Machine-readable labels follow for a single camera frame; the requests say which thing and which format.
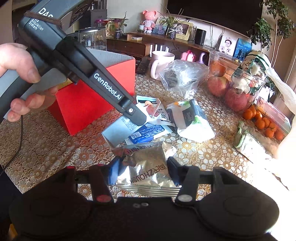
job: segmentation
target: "television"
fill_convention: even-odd
[[[261,18],[262,0],[168,0],[170,14],[212,23],[248,36],[253,24]]]

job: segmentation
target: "open red gift box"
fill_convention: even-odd
[[[89,49],[115,79],[131,94],[135,93],[135,59],[128,55]],[[57,100],[48,110],[55,119],[75,135],[95,119],[113,109],[106,100],[82,80],[60,89]]]

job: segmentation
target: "apple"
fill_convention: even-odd
[[[224,99],[226,105],[236,112],[244,110],[248,103],[247,95],[244,92],[238,94],[234,88],[230,88],[226,92]]]
[[[209,89],[209,92],[217,97],[224,96],[229,86],[229,81],[225,77],[211,76],[207,80],[207,87]]]
[[[226,67],[220,64],[218,61],[210,63],[210,72],[217,77],[222,77],[226,73]]]

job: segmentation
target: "pink bear figurine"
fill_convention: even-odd
[[[145,25],[144,29],[145,29],[145,33],[152,33],[152,29],[155,27],[155,23],[154,23],[154,19],[157,16],[157,12],[156,11],[144,11],[143,12],[144,16],[145,16],[145,21],[143,22],[143,24]]]

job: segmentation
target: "framed photo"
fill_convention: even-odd
[[[179,21],[179,24],[176,24],[176,39],[183,39],[188,41],[189,35],[191,33],[193,23]]]
[[[219,46],[219,52],[233,56],[236,43],[236,40],[223,35]]]
[[[251,51],[252,43],[243,39],[238,39],[233,57],[243,61]]]
[[[166,32],[166,29],[168,27],[167,23],[163,23],[161,24],[161,21],[164,20],[165,18],[158,18],[156,23],[155,23],[155,27],[152,31],[153,34],[159,34],[159,35],[164,35]]]

